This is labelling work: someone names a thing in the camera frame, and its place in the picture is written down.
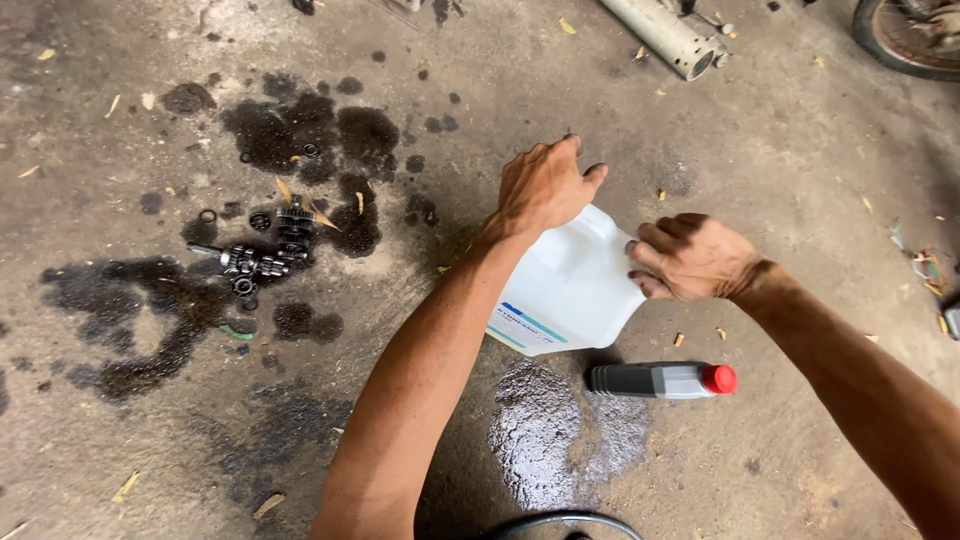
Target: left hand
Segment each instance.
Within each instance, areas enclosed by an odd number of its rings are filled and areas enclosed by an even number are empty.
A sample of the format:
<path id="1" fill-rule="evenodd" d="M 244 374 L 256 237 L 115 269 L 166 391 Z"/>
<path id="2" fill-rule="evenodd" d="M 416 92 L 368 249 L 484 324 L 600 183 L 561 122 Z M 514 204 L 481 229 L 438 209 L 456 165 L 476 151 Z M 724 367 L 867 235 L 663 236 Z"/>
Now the left hand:
<path id="1" fill-rule="evenodd" d="M 539 143 L 504 165 L 497 213 L 536 233 L 577 217 L 608 171 L 596 163 L 581 175 L 577 156 L 583 151 L 580 137 L 570 134 L 550 145 Z"/>

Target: right hand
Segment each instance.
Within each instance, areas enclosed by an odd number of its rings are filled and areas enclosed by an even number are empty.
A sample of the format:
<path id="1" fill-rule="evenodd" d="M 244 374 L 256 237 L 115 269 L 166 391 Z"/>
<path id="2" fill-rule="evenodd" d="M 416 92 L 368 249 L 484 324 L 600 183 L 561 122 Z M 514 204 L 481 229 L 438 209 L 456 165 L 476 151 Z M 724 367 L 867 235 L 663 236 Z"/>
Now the right hand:
<path id="1" fill-rule="evenodd" d="M 734 298 L 754 280 L 763 261 L 750 242 L 702 213 L 662 217 L 637 229 L 627 255 L 650 269 L 629 274 L 647 298 Z"/>

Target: metal pipe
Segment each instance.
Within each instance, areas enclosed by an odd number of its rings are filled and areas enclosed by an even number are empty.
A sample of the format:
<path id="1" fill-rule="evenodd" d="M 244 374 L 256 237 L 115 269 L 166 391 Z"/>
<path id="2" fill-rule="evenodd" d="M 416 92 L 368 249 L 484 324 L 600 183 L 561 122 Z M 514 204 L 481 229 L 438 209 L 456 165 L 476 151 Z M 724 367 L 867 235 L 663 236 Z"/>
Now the metal pipe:
<path id="1" fill-rule="evenodd" d="M 600 2 L 684 79 L 693 81 L 700 77 L 713 62 L 714 46 L 657 0 Z"/>

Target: dirty floor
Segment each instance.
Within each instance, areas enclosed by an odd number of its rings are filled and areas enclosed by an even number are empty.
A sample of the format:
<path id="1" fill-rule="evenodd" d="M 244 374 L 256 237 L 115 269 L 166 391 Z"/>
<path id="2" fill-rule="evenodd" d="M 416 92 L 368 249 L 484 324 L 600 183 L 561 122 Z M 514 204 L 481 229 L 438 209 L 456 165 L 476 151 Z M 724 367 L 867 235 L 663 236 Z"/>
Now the dirty floor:
<path id="1" fill-rule="evenodd" d="M 595 204 L 622 229 L 719 216 L 957 400 L 957 345 L 887 231 L 899 218 L 952 275 L 956 87 L 871 61 L 850 0 L 780 3 L 701 0 L 735 24 L 735 58 L 685 83 L 634 60 L 637 39 L 592 1 L 4 2 L 0 535 L 302 536 L 337 429 L 494 208 L 500 167 L 568 131 L 582 166 L 611 166 Z M 308 143 L 319 155 L 291 160 Z M 340 230 L 245 311 L 184 242 L 268 241 L 248 217 L 276 208 L 277 175 Z M 916 537 L 733 306 L 648 303 L 602 353 L 729 363 L 740 389 L 597 400 L 589 355 L 486 339 L 418 533 L 572 506 L 648 539 Z"/>

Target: wire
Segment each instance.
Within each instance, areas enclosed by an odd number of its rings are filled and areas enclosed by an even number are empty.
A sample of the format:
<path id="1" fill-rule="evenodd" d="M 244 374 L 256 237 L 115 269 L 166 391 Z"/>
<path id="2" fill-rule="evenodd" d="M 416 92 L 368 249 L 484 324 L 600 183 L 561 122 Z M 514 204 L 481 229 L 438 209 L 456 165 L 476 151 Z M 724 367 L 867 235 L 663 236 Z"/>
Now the wire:
<path id="1" fill-rule="evenodd" d="M 586 521 L 602 523 L 606 526 L 619 530 L 620 532 L 629 536 L 632 540 L 643 540 L 643 538 L 641 538 L 635 530 L 618 519 L 605 516 L 603 514 L 598 514 L 596 512 L 584 512 L 579 510 L 559 510 L 556 512 L 546 512 L 517 518 L 513 521 L 509 521 L 505 524 L 497 526 L 492 530 L 484 532 L 477 537 L 477 540 L 502 540 L 511 534 L 526 528 L 559 521 Z"/>

